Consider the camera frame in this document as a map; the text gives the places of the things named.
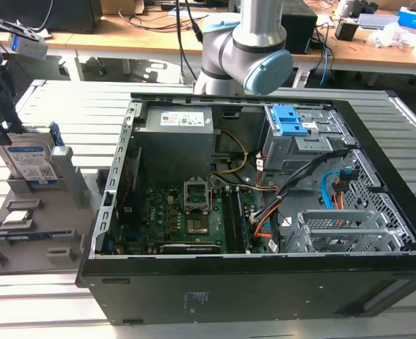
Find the black cable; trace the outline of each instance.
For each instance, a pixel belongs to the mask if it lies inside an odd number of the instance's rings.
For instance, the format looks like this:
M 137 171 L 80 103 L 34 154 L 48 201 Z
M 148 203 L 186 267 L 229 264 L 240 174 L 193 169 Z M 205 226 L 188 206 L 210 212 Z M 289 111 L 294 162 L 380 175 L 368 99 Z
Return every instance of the black cable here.
M 192 30 L 195 33 L 195 37 L 198 40 L 198 42 L 201 42 L 203 44 L 203 33 L 201 32 L 201 29 L 198 26 L 198 24 L 195 22 L 194 18 L 192 18 L 192 13 L 191 13 L 191 8 L 189 6 L 189 2 L 187 0 L 185 1 L 186 1 L 187 13 L 189 14 L 189 18 L 192 23 Z
M 280 204 L 283 197 L 289 193 L 289 190 L 296 187 L 296 185 L 301 180 L 311 175 L 321 163 L 337 157 L 345 157 L 349 152 L 349 149 L 342 149 L 333 151 L 332 153 L 325 153 L 323 155 L 315 157 L 312 161 L 300 167 L 297 171 L 292 173 L 292 175 L 289 178 L 287 178 L 285 182 L 280 186 L 280 188 L 276 191 L 273 197 L 274 200 L 270 204 L 256 212 L 255 218 L 260 215 L 266 214 L 276 205 Z
M 228 161 L 227 162 L 227 166 L 228 166 L 228 169 L 229 170 L 232 170 L 231 161 Z M 246 185 L 246 183 L 244 182 L 244 180 L 242 180 L 241 177 L 236 172 L 235 173 L 232 173 L 232 175 L 237 179 L 238 182 L 240 182 L 243 185 Z
M 130 16 L 129 19 L 126 19 L 123 16 L 123 14 L 121 13 L 121 9 L 118 11 L 118 15 L 121 19 L 124 20 L 124 22 L 128 23 L 130 26 L 132 26 L 134 28 L 141 29 L 141 30 L 147 30 L 147 31 L 150 31 L 150 32 L 161 32 L 161 33 L 171 33 L 171 32 L 176 32 L 177 31 L 177 24 L 176 23 L 172 23 L 170 25 L 160 26 L 160 27 L 151 27 L 151 26 L 144 26 L 144 25 L 139 25 L 137 23 L 131 22 L 131 19 L 135 18 L 136 16 L 135 15 Z M 188 22 L 190 22 L 190 20 L 184 20 L 184 21 L 181 22 L 181 24 L 188 23 Z
M 184 48 L 182 47 L 182 39 L 181 39 L 181 22 L 179 17 L 179 0 L 176 0 L 176 12 L 177 12 L 177 36 L 178 36 L 178 43 L 179 43 L 179 51 L 182 54 L 182 57 L 184 61 L 186 62 L 187 68 L 190 70 L 192 76 L 196 80 L 196 75 L 194 73 L 194 70 L 192 69 L 190 63 L 187 61 L 186 55 L 184 53 Z
M 47 24 L 49 17 L 51 16 L 52 7 L 54 6 L 54 0 L 51 0 L 51 4 L 49 5 L 49 10 L 47 11 L 46 18 L 44 18 L 43 23 L 39 28 L 31 28 L 32 31 L 39 33 L 41 32 Z

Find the wooden desk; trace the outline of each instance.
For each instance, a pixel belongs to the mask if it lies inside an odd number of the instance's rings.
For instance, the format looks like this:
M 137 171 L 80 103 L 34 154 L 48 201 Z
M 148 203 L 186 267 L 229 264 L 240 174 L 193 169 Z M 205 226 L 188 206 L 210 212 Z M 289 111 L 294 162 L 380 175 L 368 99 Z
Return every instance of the wooden desk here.
M 330 9 L 323 9 L 313 1 L 307 0 L 317 14 L 331 14 Z M 378 13 L 391 15 L 388 11 Z M 150 12 L 141 16 L 141 25 L 150 27 L 170 25 L 176 22 L 174 17 L 163 17 L 167 12 Z M 134 23 L 140 24 L 137 18 Z M 323 35 L 327 29 L 320 28 Z M 332 69 L 345 71 L 363 71 L 373 73 L 406 73 L 416 74 L 416 58 L 412 48 L 403 45 L 397 47 L 376 48 L 367 41 L 371 31 L 358 30 L 351 42 L 338 41 L 335 38 L 335 28 L 329 29 L 328 46 L 335 54 Z M 78 57 L 101 57 L 123 59 L 124 73 L 130 73 L 129 59 L 159 59 L 173 64 L 179 64 L 179 45 L 175 32 L 151 32 L 130 26 L 119 16 L 105 16 L 94 34 L 82 35 L 64 32 L 52 33 L 53 38 L 47 40 L 50 55 L 60 55 L 66 59 L 66 67 L 71 80 L 83 80 L 81 65 Z M 8 47 L 8 35 L 0 33 L 0 43 Z M 182 32 L 182 44 L 187 59 L 198 71 L 201 65 L 202 45 L 191 30 Z M 321 52 L 310 50 L 307 55 L 293 55 L 295 68 L 298 68 L 293 87 L 304 87 L 307 75 L 316 67 L 321 58 Z
M 157 27 L 176 23 L 174 17 L 147 21 L 165 14 L 165 12 L 151 12 L 146 16 L 141 16 L 143 20 L 141 25 Z M 136 18 L 133 18 L 133 22 L 140 23 Z M 202 27 L 203 20 L 200 20 L 198 24 Z M 182 32 L 182 44 L 189 63 L 194 69 L 199 69 L 203 46 L 196 40 L 191 29 Z M 75 49 L 78 56 L 123 59 L 125 73 L 129 65 L 125 64 L 128 63 L 127 59 L 159 59 L 179 64 L 179 45 L 176 33 L 151 32 L 134 28 L 119 16 L 105 16 L 93 35 L 73 34 L 66 43 L 66 47 Z M 307 62 L 312 61 L 313 57 L 312 55 L 294 55 L 294 60 L 299 63 Z
M 310 5 L 316 14 L 331 15 L 331 9 L 322 9 L 317 5 Z M 377 11 L 380 15 L 394 15 L 390 11 Z M 383 47 L 377 48 L 368 42 L 368 36 L 372 30 L 357 30 L 354 40 L 351 42 L 337 40 L 335 37 L 336 28 L 330 28 L 328 32 L 327 45 L 335 54 L 335 62 L 332 69 L 344 71 L 363 71 L 372 73 L 403 73 L 416 74 L 416 57 L 412 55 L 412 47 L 403 44 L 403 48 Z M 324 36 L 327 27 L 319 28 Z M 299 65 L 296 81 L 293 87 L 304 87 L 308 73 L 316 67 L 321 58 L 321 52 L 310 50 L 307 56 L 311 56 L 313 62 L 304 62 Z M 333 58 L 329 58 L 329 67 Z

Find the metal rail table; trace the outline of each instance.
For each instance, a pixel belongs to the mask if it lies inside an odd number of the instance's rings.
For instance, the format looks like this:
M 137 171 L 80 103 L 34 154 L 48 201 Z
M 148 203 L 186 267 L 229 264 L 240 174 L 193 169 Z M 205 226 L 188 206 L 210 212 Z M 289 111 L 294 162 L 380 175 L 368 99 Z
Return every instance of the metal rail table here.
M 182 85 L 34 81 L 17 110 L 24 122 L 57 122 L 73 148 L 74 165 L 93 173 L 112 163 L 131 92 L 190 91 Z M 416 195 L 416 116 L 397 97 L 382 91 L 286 88 L 274 95 L 347 100 Z M 0 158 L 0 207 L 9 190 L 7 176 Z M 76 272 L 0 276 L 0 338 L 416 338 L 416 292 L 374 318 L 112 327 L 75 279 Z

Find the green circuit board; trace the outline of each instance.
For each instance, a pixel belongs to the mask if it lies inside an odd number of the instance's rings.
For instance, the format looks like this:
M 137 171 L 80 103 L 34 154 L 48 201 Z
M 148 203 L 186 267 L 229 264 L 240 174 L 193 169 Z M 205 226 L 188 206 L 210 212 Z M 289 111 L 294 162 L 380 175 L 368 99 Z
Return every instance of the green circuit board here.
M 204 191 L 190 191 L 188 201 L 202 202 Z M 156 254 L 162 244 L 214 244 L 227 253 L 222 191 L 213 189 L 209 213 L 184 210 L 184 190 L 148 189 L 145 196 L 142 225 L 124 225 L 118 239 L 125 254 Z M 255 207 L 252 191 L 242 192 L 245 213 Z

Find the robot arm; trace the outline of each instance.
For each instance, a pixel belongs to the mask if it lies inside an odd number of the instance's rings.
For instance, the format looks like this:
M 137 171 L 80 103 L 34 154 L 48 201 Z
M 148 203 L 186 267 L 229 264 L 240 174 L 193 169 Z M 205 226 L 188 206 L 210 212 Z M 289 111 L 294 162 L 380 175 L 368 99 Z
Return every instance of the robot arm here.
M 283 0 L 242 0 L 241 13 L 205 19 L 196 94 L 235 95 L 237 85 L 257 95 L 280 87 L 292 71 L 284 49 Z

